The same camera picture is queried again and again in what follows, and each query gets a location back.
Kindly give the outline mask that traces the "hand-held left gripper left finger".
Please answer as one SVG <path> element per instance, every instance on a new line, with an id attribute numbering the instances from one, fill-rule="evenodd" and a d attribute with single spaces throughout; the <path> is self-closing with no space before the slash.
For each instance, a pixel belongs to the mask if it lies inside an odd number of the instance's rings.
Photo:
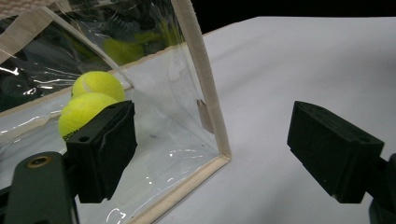
<path id="1" fill-rule="evenodd" d="M 111 199 L 137 147 L 134 103 L 110 105 L 66 141 L 72 192 L 81 203 Z"/>

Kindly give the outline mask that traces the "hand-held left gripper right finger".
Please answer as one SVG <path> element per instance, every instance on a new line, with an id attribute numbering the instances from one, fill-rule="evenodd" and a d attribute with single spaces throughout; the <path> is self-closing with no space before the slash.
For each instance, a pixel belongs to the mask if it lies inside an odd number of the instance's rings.
<path id="1" fill-rule="evenodd" d="M 384 142 L 321 106 L 296 101 L 287 145 L 336 201 L 360 203 Z"/>

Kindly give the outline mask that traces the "yellow tennis ball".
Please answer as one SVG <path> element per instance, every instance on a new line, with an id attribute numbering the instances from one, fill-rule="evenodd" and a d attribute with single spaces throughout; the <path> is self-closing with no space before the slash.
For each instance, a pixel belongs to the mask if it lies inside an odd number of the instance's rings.
<path id="1" fill-rule="evenodd" d="M 125 100 L 124 88 L 120 81 L 105 71 L 91 71 L 81 75 L 71 89 L 73 97 L 91 92 L 103 93 L 118 102 Z"/>
<path id="2" fill-rule="evenodd" d="M 60 136 L 64 141 L 68 140 L 103 109 L 109 105 L 114 105 L 116 102 L 116 99 L 101 92 L 90 92 L 73 97 L 59 117 Z"/>

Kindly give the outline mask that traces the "clear plastic bag beige trim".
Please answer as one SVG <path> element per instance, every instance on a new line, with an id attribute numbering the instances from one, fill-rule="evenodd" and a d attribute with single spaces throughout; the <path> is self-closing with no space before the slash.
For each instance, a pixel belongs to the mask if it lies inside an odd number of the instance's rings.
<path id="1" fill-rule="evenodd" d="M 137 147 L 101 203 L 72 192 L 58 129 L 91 71 L 134 103 Z M 191 0 L 0 0 L 0 224 L 152 224 L 230 158 Z"/>

